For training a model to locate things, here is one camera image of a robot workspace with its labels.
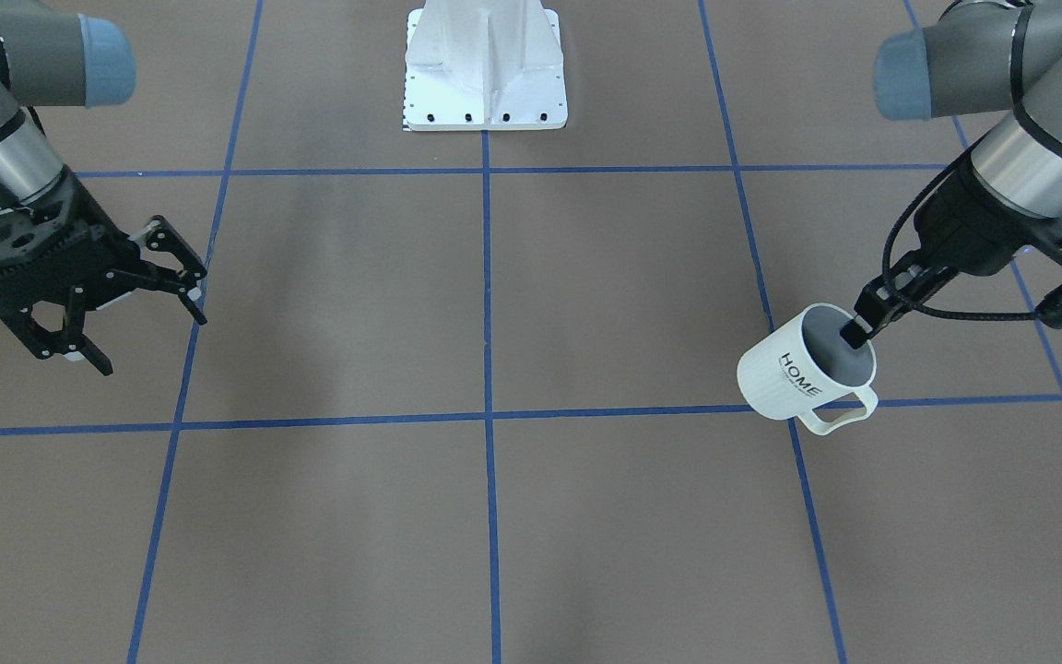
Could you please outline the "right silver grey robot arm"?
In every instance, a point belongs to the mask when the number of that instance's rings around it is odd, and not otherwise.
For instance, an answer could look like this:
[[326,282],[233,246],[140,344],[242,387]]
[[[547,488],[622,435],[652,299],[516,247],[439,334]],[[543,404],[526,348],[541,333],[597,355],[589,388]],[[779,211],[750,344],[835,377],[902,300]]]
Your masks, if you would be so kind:
[[110,375],[86,316],[134,291],[177,297],[199,325],[207,269],[164,216],[125,232],[48,139],[39,108],[124,104],[136,59],[118,25],[42,1],[0,1],[0,321],[38,359]]

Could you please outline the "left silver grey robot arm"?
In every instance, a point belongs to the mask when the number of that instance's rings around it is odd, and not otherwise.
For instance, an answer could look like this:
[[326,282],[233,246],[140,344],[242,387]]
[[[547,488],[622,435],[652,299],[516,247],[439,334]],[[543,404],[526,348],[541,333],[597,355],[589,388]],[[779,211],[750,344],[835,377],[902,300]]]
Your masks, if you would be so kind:
[[881,44],[873,91],[889,119],[1003,118],[893,224],[843,340],[859,348],[911,311],[1062,329],[1062,285],[1023,314],[927,306],[958,276],[995,276],[1024,246],[1062,267],[1062,1],[953,1],[935,25]]

